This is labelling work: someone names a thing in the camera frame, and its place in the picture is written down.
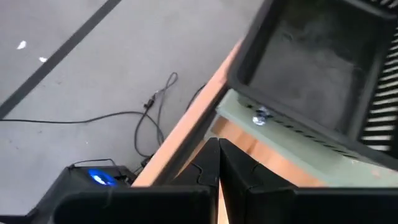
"black metal bin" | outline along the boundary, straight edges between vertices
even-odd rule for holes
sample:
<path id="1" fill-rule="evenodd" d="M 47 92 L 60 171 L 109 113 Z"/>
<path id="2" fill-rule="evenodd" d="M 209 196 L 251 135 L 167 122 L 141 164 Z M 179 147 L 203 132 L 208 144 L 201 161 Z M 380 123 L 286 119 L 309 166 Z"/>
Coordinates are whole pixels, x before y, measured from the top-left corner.
<path id="1" fill-rule="evenodd" d="M 398 170 L 398 0 L 266 0 L 228 72 L 240 102 Z"/>

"black cable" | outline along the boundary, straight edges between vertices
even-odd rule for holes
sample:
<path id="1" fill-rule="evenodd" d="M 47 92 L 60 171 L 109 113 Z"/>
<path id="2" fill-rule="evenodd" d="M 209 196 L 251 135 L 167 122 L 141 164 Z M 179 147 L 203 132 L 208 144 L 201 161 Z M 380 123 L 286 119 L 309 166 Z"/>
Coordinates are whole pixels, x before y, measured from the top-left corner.
<path id="1" fill-rule="evenodd" d="M 191 106 L 191 104 L 193 103 L 193 101 L 195 100 L 195 98 L 198 96 L 198 94 L 201 92 L 201 90 L 206 86 L 207 83 L 203 84 L 196 92 L 195 94 L 193 94 L 191 100 L 188 103 L 187 108 L 185 109 L 185 111 L 187 111 L 189 109 L 189 107 Z"/>
<path id="2" fill-rule="evenodd" d="M 158 94 L 161 94 L 161 101 L 160 101 L 160 105 L 159 105 L 159 110 L 157 112 L 157 118 L 156 118 L 156 122 L 157 125 L 160 126 L 160 116 L 162 115 L 162 109 L 163 109 L 163 104 L 165 101 L 165 94 L 166 94 L 166 90 L 168 88 L 170 88 L 176 81 L 178 80 L 178 74 L 177 72 L 173 72 L 170 74 L 169 78 L 166 81 L 166 85 L 163 89 L 161 89 Z M 159 143 L 159 145 L 161 145 L 164 142 L 164 137 L 160 138 L 160 133 L 159 131 L 157 132 L 157 142 Z"/>
<path id="3" fill-rule="evenodd" d="M 73 169 L 76 167 L 76 164 L 81 164 L 84 162 L 99 162 L 99 161 L 111 161 L 112 165 L 115 166 L 115 168 L 118 170 L 118 173 L 120 176 L 123 176 L 122 172 L 120 171 L 119 167 L 116 165 L 116 163 L 113 161 L 113 159 L 88 159 L 85 161 L 78 161 L 78 162 L 74 162 L 72 164 L 69 165 L 69 169 Z"/>
<path id="4" fill-rule="evenodd" d="M 138 121 L 138 123 L 137 123 L 137 125 L 136 125 L 136 130 L 134 131 L 134 148 L 135 148 L 136 152 L 137 152 L 140 156 L 145 157 L 145 158 L 149 157 L 150 155 L 145 155 L 145 154 L 143 154 L 143 153 L 138 149 L 137 137 L 138 137 L 138 130 L 139 130 L 139 127 L 141 126 L 141 123 L 142 123 L 142 121 L 144 120 L 145 116 L 148 115 L 149 109 L 150 109 L 150 107 L 148 107 L 148 108 L 145 109 L 145 112 L 144 112 L 144 114 L 140 117 L 140 119 L 139 119 L 139 121 Z"/>
<path id="5" fill-rule="evenodd" d="M 152 122 L 152 124 L 154 124 L 154 126 L 156 127 L 157 142 L 159 143 L 159 145 L 161 145 L 164 142 L 165 136 L 164 136 L 164 133 L 162 132 L 162 130 L 160 128 L 160 119 L 161 119 L 162 109 L 163 109 L 163 105 L 164 105 L 164 101 L 165 101 L 165 92 L 177 80 L 178 80 L 178 74 L 176 72 L 171 73 L 169 78 L 166 81 L 165 87 L 163 89 L 155 92 L 152 95 L 152 97 L 149 99 L 149 101 L 144 105 L 144 108 L 145 108 L 144 112 L 140 112 L 140 111 L 120 111 L 120 112 L 117 112 L 117 113 L 106 114 L 106 115 L 102 115 L 102 116 L 99 116 L 99 117 L 95 117 L 95 118 L 91 118 L 91 119 L 87 119 L 87 120 L 83 120 L 83 121 L 44 121 L 44 120 L 33 120 L 33 119 L 0 119 L 0 121 L 2 121 L 2 122 L 45 123 L 45 124 L 83 124 L 83 123 L 90 123 L 90 122 L 94 122 L 94 121 L 97 121 L 97 120 L 100 120 L 100 119 L 105 119 L 105 118 L 109 118 L 109 117 L 112 117 L 112 116 L 118 116 L 118 115 L 122 115 L 122 114 L 140 114 L 141 117 L 140 117 L 140 119 L 139 119 L 139 121 L 138 121 L 138 123 L 136 125 L 136 129 L 135 129 L 135 132 L 134 132 L 134 148 L 135 148 L 135 150 L 137 151 L 137 153 L 140 156 L 145 157 L 146 159 L 148 159 L 152 155 L 145 155 L 138 148 L 138 143 L 137 142 L 138 142 L 138 131 L 139 131 L 139 128 L 141 127 L 141 123 L 144 120 L 144 118 L 145 117 L 149 118 L 149 120 Z M 195 94 L 192 96 L 192 99 L 188 103 L 187 110 L 189 109 L 190 105 L 192 104 L 194 99 L 197 97 L 199 92 L 205 86 L 206 86 L 206 83 L 203 84 L 195 92 Z M 153 118 L 151 118 L 148 115 L 148 112 L 153 107 L 156 99 L 158 99 L 158 98 L 161 98 L 161 100 L 160 100 L 159 110 L 158 110 L 158 113 L 157 113 L 157 119 L 155 121 Z M 87 160 L 87 161 L 76 162 L 76 163 L 72 164 L 71 167 L 73 167 L 75 164 L 78 164 L 78 163 L 93 162 L 93 161 L 111 161 L 116 166 L 116 163 L 112 159 L 92 159 L 92 160 Z"/>
<path id="6" fill-rule="evenodd" d="M 143 169 L 142 168 L 142 166 L 139 166 L 137 169 L 135 169 L 132 173 L 134 174 L 134 175 L 138 175 L 137 174 L 137 171 L 139 171 L 140 169 Z"/>
<path id="7" fill-rule="evenodd" d="M 159 129 L 157 129 L 156 132 L 156 138 L 157 138 L 157 142 L 159 143 L 159 145 L 161 145 L 164 142 L 164 134 L 160 129 L 160 114 L 162 113 L 162 108 L 163 108 L 163 104 L 165 101 L 165 92 L 168 88 L 170 88 L 176 81 L 178 80 L 178 74 L 176 72 L 173 72 L 169 75 L 169 78 L 166 81 L 166 85 L 164 86 L 163 89 L 160 89 L 158 91 L 156 91 L 152 97 L 150 98 L 150 100 L 144 105 L 145 108 L 145 112 L 144 114 L 141 116 L 141 118 L 139 119 L 137 126 L 136 126 L 136 130 L 134 132 L 134 148 L 137 151 L 137 153 L 145 158 L 150 158 L 152 155 L 145 155 L 143 154 L 139 148 L 138 148 L 138 132 L 139 132 L 139 128 L 141 127 L 141 123 L 144 120 L 144 116 L 147 116 L 149 110 L 153 107 L 155 101 L 157 99 L 160 98 L 160 105 L 159 105 L 159 110 L 157 113 L 157 119 L 156 119 L 156 126 L 159 127 Z"/>

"cord plug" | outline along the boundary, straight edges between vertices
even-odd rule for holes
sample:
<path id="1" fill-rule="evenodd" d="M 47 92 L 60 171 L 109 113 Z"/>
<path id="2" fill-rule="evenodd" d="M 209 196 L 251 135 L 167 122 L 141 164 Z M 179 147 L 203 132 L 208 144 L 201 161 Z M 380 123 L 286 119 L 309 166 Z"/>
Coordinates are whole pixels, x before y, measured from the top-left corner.
<path id="1" fill-rule="evenodd" d="M 155 100 L 156 100 L 156 93 L 154 93 L 152 97 L 148 100 L 148 102 L 144 104 L 144 108 L 149 110 L 151 107 L 153 107 Z"/>
<path id="2" fill-rule="evenodd" d="M 150 155 L 149 157 L 145 158 L 142 162 L 141 162 L 141 167 L 144 168 L 148 162 L 150 161 L 150 159 L 153 157 L 154 155 Z"/>

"light green panel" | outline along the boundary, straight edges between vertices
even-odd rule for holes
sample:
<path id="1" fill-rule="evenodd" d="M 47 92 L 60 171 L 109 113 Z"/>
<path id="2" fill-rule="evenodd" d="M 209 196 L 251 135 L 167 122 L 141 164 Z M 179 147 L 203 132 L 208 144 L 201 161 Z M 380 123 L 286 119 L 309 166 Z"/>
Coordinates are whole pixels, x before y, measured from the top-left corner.
<path id="1" fill-rule="evenodd" d="M 217 112 L 329 186 L 398 186 L 395 171 L 344 157 L 272 120 L 256 126 L 253 111 L 238 103 L 238 94 L 233 90 L 227 92 Z"/>

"power cord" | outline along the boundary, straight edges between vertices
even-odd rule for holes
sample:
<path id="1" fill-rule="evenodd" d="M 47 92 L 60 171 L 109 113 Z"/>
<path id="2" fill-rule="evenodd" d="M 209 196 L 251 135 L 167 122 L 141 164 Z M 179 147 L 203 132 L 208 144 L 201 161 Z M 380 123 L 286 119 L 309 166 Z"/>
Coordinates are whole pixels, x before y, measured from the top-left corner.
<path id="1" fill-rule="evenodd" d="M 164 140 L 165 140 L 165 136 L 164 133 L 162 132 L 159 124 L 160 124 L 160 119 L 161 119 L 161 114 L 162 114 L 162 110 L 163 110 L 163 105 L 164 105 L 164 101 L 165 101 L 165 93 L 166 91 L 172 86 L 174 85 L 174 83 L 176 83 L 178 80 L 178 74 L 176 72 L 173 72 L 170 74 L 169 78 L 166 81 L 165 86 L 156 91 L 151 98 L 148 100 L 148 102 L 146 104 L 144 104 L 144 112 L 141 111 L 120 111 L 120 112 L 116 112 L 116 113 L 111 113 L 111 114 L 106 114 L 106 115 L 102 115 L 102 116 L 98 116 L 95 118 L 91 118 L 91 119 L 86 119 L 86 120 L 82 120 L 82 121 L 46 121 L 46 120 L 34 120 L 34 119 L 0 119 L 0 122 L 25 122 L 25 123 L 44 123 L 44 124 L 85 124 L 85 123 L 91 123 L 97 120 L 101 120 L 101 119 L 105 119 L 105 118 L 110 118 L 113 116 L 119 116 L 119 115 L 124 115 L 124 114 L 139 114 L 141 115 L 137 125 L 136 125 L 136 129 L 134 132 L 134 149 L 136 150 L 136 152 L 142 156 L 145 157 L 145 159 L 141 162 L 141 166 L 138 167 L 133 173 L 136 174 L 136 172 L 142 168 L 144 168 L 144 166 L 146 166 L 146 164 L 149 162 L 149 160 L 152 158 L 153 154 L 151 155 L 145 155 L 143 154 L 139 148 L 138 148 L 138 132 L 139 132 L 139 128 L 141 127 L 142 121 L 144 120 L 144 118 L 148 118 L 151 123 L 156 127 L 156 138 L 157 138 L 157 142 L 159 143 L 159 145 L 161 145 Z M 191 106 L 191 104 L 193 103 L 194 99 L 197 97 L 197 95 L 199 94 L 199 92 L 206 86 L 206 83 L 203 84 L 201 87 L 199 87 L 199 89 L 195 92 L 195 94 L 192 96 L 191 100 L 188 103 L 188 106 L 186 108 L 186 110 L 189 109 L 189 107 Z M 159 109 L 158 109 L 158 113 L 157 113 L 157 117 L 156 120 L 154 120 L 151 116 L 148 115 L 149 110 L 154 106 L 155 101 L 157 99 L 160 98 L 160 105 L 159 105 Z M 79 161 L 79 162 L 75 162 L 72 165 L 69 166 L 69 168 L 74 167 L 76 164 L 79 163 L 83 163 L 83 162 L 95 162 L 95 161 L 111 161 L 113 163 L 114 166 L 116 166 L 116 163 L 112 160 L 112 159 L 92 159 L 92 160 L 87 160 L 87 161 Z"/>
<path id="2" fill-rule="evenodd" d="M 158 113 L 162 112 L 163 109 L 163 104 L 164 104 L 164 100 L 165 100 L 165 92 L 172 86 L 174 85 L 174 83 L 178 80 L 178 74 L 176 72 L 173 72 L 170 74 L 169 78 L 166 81 L 166 85 L 165 87 L 163 87 L 162 89 L 156 91 L 151 98 L 148 100 L 148 102 L 146 104 L 144 104 L 144 112 L 141 111 L 120 111 L 120 112 L 116 112 L 116 113 L 111 113 L 111 114 L 106 114 L 106 115 L 102 115 L 102 116 L 98 116 L 95 118 L 91 118 L 91 119 L 86 119 L 83 121 L 46 121 L 46 120 L 34 120 L 34 119 L 0 119 L 0 122 L 25 122 L 25 123 L 44 123 L 44 124 L 85 124 L 85 123 L 91 123 L 100 119 L 105 119 L 105 118 L 110 118 L 112 116 L 118 116 L 118 115 L 122 115 L 122 114 L 139 114 L 141 115 L 136 129 L 135 129 L 135 133 L 134 133 L 134 149 L 137 151 L 137 153 L 145 158 L 150 158 L 152 155 L 145 155 L 143 154 L 137 145 L 137 135 L 139 132 L 139 128 L 141 127 L 141 123 L 144 120 L 144 118 L 148 118 L 151 123 L 156 127 L 156 135 L 157 135 L 157 142 L 159 143 L 159 145 L 161 145 L 165 139 L 164 137 L 164 133 L 162 132 L 159 124 L 160 124 L 160 115 L 158 114 L 156 121 L 148 115 L 149 110 L 153 107 L 153 105 L 155 104 L 155 101 L 157 99 L 160 99 L 160 105 L 159 105 L 159 110 Z"/>
<path id="3" fill-rule="evenodd" d="M 74 168 L 76 168 L 77 164 L 82 164 L 85 162 L 99 162 L 99 161 L 111 161 L 112 165 L 114 166 L 114 168 L 117 170 L 118 172 L 118 176 L 114 177 L 116 180 L 121 180 L 123 181 L 126 185 L 130 186 L 133 182 L 134 182 L 134 178 L 132 179 L 132 177 L 127 176 L 122 174 L 120 168 L 116 165 L 116 163 L 113 161 L 113 159 L 88 159 L 88 160 L 84 160 L 84 161 L 78 161 L 78 162 L 74 162 L 72 164 L 70 164 L 68 166 L 69 170 L 72 170 Z M 134 172 L 132 172 L 135 176 L 138 176 L 136 174 L 136 172 L 140 169 L 141 167 L 138 167 L 138 169 L 134 170 Z"/>

